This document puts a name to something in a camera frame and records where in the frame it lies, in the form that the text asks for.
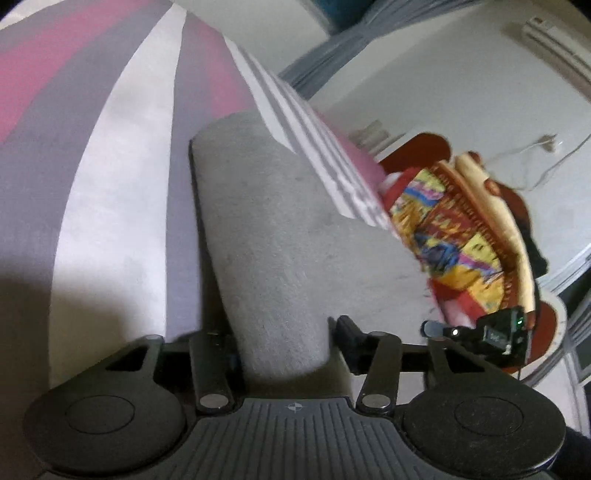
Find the grey sweatpants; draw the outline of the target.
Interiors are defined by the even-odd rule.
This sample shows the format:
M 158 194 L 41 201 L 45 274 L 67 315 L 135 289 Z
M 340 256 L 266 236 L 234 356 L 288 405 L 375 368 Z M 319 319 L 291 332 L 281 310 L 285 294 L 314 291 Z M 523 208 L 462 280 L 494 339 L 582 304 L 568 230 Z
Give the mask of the grey sweatpants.
M 384 228 L 339 214 L 311 164 L 256 112 L 191 142 L 206 245 L 245 375 L 261 389 L 348 383 L 329 322 L 417 344 L 436 308 L 418 261 Z

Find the white pillow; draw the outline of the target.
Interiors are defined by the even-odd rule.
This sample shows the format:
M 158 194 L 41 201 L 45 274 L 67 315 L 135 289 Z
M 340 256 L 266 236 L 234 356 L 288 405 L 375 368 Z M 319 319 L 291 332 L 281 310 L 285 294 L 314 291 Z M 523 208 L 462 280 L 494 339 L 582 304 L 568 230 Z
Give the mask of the white pillow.
M 472 319 L 459 302 L 459 291 L 435 280 L 430 280 L 429 285 L 445 323 L 453 327 L 474 327 Z

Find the red white headboard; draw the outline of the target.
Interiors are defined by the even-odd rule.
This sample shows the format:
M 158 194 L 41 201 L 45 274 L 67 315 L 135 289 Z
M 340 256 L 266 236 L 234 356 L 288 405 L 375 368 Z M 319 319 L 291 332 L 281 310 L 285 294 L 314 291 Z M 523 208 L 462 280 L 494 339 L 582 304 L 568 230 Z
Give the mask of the red white headboard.
M 527 377 L 560 347 L 565 307 L 541 293 L 548 262 L 527 205 L 476 152 L 420 133 L 380 156 L 380 196 L 394 231 L 427 274 L 443 314 L 422 327 L 509 374 Z

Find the black garment on pile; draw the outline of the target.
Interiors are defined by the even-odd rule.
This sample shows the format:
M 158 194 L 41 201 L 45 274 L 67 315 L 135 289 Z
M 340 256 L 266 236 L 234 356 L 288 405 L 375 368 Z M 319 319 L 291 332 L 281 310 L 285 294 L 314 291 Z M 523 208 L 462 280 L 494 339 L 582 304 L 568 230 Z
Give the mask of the black garment on pile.
M 509 207 L 522 235 L 533 277 L 538 279 L 548 273 L 548 261 L 542 255 L 534 238 L 528 207 L 523 198 L 503 183 L 498 184 L 501 197 Z

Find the cream brown folded blanket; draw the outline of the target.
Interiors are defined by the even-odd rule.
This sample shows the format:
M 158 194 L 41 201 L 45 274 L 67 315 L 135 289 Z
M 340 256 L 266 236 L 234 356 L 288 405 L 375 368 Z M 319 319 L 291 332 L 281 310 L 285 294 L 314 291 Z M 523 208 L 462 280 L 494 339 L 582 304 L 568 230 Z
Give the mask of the cream brown folded blanket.
M 517 304 L 524 310 L 527 329 L 532 330 L 536 324 L 536 283 L 522 235 L 501 197 L 499 183 L 470 153 L 457 156 L 453 164 L 442 160 L 436 166 L 460 188 L 478 219 L 484 221 L 493 240 L 500 244 L 502 266 L 516 275 L 512 285 L 517 288 Z

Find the colourful folded quilt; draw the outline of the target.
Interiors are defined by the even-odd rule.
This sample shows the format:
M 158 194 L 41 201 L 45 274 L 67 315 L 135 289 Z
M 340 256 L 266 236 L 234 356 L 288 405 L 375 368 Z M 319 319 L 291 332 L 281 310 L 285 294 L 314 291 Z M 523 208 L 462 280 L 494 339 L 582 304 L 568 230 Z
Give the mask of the colourful folded quilt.
M 428 275 L 460 292 L 472 319 L 516 304 L 515 274 L 504 270 L 501 248 L 466 196 L 436 165 L 394 177 L 382 200 L 402 242 Z

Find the striped pink purple bedsheet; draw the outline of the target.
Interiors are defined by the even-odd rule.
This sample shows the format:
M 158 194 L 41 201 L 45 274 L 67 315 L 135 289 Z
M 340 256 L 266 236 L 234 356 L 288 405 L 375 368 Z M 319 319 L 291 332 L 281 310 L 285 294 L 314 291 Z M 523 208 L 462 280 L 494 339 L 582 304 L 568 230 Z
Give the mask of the striped pink purple bedsheet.
M 192 137 L 254 110 L 342 216 L 386 228 L 377 170 L 256 58 L 169 1 L 22 1 L 1 22 L 1 475 L 40 464 L 49 387 L 219 308 Z

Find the glass jar on nightstand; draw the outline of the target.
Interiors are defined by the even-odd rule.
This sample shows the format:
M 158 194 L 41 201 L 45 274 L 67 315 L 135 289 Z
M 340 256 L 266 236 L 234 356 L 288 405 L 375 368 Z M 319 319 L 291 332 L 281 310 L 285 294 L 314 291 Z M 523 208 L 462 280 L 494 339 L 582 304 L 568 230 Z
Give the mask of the glass jar on nightstand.
M 368 152 L 387 143 L 390 138 L 390 132 L 384 127 L 380 120 L 374 120 L 366 127 L 349 134 L 349 140 L 351 140 L 356 147 Z

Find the right grey curtain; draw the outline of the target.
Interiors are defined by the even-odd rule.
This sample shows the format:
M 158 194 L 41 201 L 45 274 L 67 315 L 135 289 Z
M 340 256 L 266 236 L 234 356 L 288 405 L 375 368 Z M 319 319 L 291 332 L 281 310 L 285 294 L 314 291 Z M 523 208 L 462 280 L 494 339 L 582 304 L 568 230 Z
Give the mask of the right grey curtain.
M 280 73 L 304 99 L 311 99 L 374 40 L 411 25 L 476 4 L 470 0 L 376 1 L 355 25 L 308 51 Z

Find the white air conditioner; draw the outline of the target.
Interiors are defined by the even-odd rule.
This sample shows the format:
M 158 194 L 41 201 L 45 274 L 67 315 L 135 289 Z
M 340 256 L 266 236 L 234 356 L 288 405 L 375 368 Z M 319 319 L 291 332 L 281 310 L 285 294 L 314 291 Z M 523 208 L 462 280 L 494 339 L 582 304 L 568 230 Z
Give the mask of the white air conditioner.
M 522 27 L 525 40 L 590 81 L 590 49 L 551 22 L 535 16 Z

